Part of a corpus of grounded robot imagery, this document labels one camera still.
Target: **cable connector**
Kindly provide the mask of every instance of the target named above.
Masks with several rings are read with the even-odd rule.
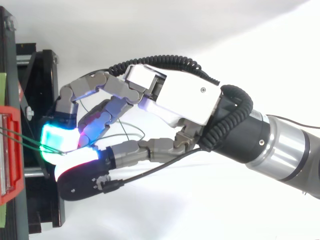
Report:
[[[102,188],[102,191],[104,194],[113,192],[115,190],[118,190],[119,188],[123,187],[125,185],[124,181],[122,179],[119,180],[111,180],[108,181],[107,184]]]

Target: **metal rod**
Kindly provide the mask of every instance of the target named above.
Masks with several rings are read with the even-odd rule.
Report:
[[[16,56],[16,64],[18,66],[28,65],[31,59],[31,55],[17,55]]]
[[[44,177],[44,173],[42,172],[42,170],[39,166],[26,167],[26,168],[24,168],[24,177],[25,178]]]

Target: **coiled cable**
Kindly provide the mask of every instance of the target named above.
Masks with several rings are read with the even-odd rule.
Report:
[[[185,71],[190,74],[194,74],[202,79],[205,79],[215,85],[219,85],[219,81],[208,76],[202,71],[201,66],[191,58],[177,55],[156,55],[142,58],[135,58],[122,63],[115,64],[107,69],[109,74],[118,77],[124,74],[129,65],[147,64],[153,67],[169,70]]]
[[[221,87],[224,96],[240,100],[237,108],[218,123],[207,127],[199,140],[199,145],[208,152],[216,150],[228,134],[242,123],[253,110],[254,104],[250,96],[241,88],[233,85],[223,85]]]

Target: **red object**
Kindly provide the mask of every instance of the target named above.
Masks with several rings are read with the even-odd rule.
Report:
[[[21,134],[20,109],[11,106],[0,106],[0,114],[6,115],[6,128]],[[22,138],[12,132],[6,132],[10,137],[22,142]],[[15,198],[24,189],[24,172],[22,159],[22,145],[10,138],[7,138],[8,146],[8,166],[10,189],[1,196],[0,205],[3,205]]]

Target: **white wall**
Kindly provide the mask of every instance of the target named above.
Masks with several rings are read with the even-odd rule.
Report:
[[[320,2],[197,2],[0,1],[17,17],[17,42],[37,42],[59,55],[60,87],[131,58],[186,55],[222,84],[246,90],[255,109],[319,126]],[[83,102],[91,108],[106,96]],[[122,120],[143,128],[147,138],[175,134],[136,108]],[[108,134],[120,131],[115,125]],[[126,178],[154,166],[143,162],[112,175]],[[30,239],[314,240],[319,204],[244,165],[199,153],[115,192],[66,202],[63,227],[43,224],[43,233]]]

